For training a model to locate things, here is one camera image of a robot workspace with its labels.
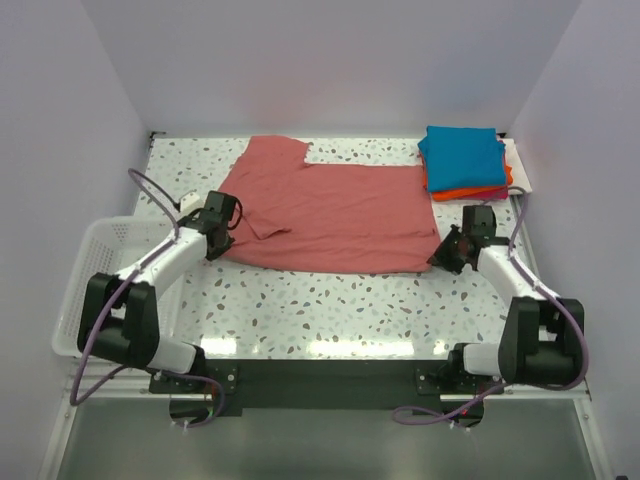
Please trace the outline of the salmon pink t shirt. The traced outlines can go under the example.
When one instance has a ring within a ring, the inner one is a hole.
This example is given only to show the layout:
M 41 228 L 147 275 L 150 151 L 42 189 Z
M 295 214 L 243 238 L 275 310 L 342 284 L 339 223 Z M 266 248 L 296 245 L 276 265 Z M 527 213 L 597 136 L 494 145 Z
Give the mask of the salmon pink t shirt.
M 243 213 L 227 258 L 262 268 L 416 273 L 441 239 L 418 166 L 314 164 L 307 143 L 255 136 L 222 182 Z

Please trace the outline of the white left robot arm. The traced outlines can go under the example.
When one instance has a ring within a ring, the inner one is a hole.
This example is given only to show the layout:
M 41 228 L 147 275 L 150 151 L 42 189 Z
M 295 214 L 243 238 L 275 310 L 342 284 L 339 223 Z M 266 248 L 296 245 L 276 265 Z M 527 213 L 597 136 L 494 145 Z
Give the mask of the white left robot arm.
M 88 281 L 77 347 L 124 367 L 172 372 L 185 392 L 207 380 L 202 349 L 161 331 L 158 301 L 183 274 L 202 260 L 213 261 L 234 243 L 230 232 L 243 207 L 236 197 L 211 191 L 204 205 L 175 221 L 163 241 L 134 264 Z

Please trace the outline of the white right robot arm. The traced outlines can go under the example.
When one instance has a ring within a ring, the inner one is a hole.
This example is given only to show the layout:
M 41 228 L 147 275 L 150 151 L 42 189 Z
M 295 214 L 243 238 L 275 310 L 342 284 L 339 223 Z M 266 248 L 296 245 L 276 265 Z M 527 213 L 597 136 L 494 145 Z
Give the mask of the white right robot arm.
M 460 343 L 448 355 L 445 379 L 459 393 L 483 377 L 508 384 L 569 390 L 586 377 L 589 354 L 584 307 L 549 289 L 520 260 L 515 238 L 497 234 L 488 205 L 468 205 L 429 263 L 453 274 L 465 267 L 480 273 L 508 307 L 500 341 Z

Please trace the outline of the blue t shirt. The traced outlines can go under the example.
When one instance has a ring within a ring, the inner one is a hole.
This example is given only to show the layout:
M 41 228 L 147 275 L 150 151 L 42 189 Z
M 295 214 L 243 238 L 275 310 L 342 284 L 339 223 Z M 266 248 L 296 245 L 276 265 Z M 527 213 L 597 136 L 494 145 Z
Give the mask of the blue t shirt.
M 428 125 L 418 149 L 430 193 L 507 185 L 505 145 L 495 128 Z

